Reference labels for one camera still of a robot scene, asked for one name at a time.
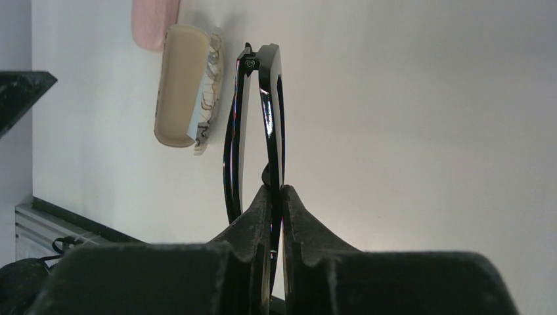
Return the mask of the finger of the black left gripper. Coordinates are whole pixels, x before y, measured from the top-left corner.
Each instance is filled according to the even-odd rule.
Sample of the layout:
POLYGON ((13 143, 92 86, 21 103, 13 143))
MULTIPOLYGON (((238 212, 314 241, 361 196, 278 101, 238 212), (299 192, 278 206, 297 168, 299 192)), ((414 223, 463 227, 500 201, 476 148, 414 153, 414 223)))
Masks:
POLYGON ((1 71, 1 138, 57 81, 47 71, 1 71))

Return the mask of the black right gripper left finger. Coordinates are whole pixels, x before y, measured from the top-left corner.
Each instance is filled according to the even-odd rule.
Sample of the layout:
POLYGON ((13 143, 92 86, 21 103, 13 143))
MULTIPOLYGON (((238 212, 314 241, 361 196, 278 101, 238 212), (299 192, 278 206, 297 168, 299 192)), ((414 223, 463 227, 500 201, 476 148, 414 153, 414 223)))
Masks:
POLYGON ((271 195, 208 243, 82 245, 55 267, 31 314, 268 314, 271 195))

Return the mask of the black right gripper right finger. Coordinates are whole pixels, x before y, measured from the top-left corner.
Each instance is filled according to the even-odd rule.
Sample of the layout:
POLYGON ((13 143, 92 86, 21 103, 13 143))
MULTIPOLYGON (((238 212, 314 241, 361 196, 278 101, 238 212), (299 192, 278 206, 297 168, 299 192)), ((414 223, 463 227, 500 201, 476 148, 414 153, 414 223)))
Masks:
POLYGON ((498 270, 474 252, 361 251, 283 188, 288 314, 517 314, 498 270))

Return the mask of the pink glasses case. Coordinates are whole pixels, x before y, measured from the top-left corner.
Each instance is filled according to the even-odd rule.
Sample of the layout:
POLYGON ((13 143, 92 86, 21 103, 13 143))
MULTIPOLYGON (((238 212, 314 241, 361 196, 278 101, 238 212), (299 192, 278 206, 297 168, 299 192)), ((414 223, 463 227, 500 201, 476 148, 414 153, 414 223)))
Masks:
POLYGON ((177 22, 180 3, 180 0, 133 0, 131 34, 135 44, 148 51, 163 51, 166 33, 177 22))

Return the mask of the map print glasses case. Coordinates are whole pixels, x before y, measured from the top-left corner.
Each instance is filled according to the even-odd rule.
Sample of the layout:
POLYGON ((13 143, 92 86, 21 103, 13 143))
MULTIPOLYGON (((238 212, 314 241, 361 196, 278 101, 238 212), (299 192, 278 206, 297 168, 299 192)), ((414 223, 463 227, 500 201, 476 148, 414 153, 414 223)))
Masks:
POLYGON ((159 143, 194 150, 201 156, 210 137, 220 105, 224 74, 224 44, 215 29, 212 33, 194 26, 176 24, 166 35, 158 88, 154 135, 159 143), (207 121, 198 124, 196 140, 187 135, 201 84, 211 86, 213 108, 207 121))

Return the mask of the black sunglasses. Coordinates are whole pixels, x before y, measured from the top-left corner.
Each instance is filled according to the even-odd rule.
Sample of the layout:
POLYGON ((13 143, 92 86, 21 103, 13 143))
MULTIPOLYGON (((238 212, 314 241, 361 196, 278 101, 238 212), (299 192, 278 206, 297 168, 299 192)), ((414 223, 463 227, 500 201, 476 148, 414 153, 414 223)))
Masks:
POLYGON ((266 165, 261 172, 261 183, 269 194, 270 221, 265 229, 270 233, 269 284, 274 285, 282 207, 280 204, 285 171, 285 126, 282 65, 279 45, 271 43, 255 50, 246 43, 236 59, 234 89, 227 119, 223 149, 223 187, 229 222, 235 221, 244 210, 243 178, 245 162, 253 156, 266 165), (264 144, 253 154, 254 139, 264 144))

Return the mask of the light blue cleaning cloth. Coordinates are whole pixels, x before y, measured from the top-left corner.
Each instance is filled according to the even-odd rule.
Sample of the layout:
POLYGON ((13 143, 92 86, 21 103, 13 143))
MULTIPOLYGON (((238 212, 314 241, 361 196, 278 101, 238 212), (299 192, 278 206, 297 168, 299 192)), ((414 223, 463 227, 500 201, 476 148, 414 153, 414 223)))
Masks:
POLYGON ((190 119, 187 135, 196 140, 198 124, 207 121, 213 108, 213 93, 207 83, 201 84, 195 98, 194 110, 190 119))

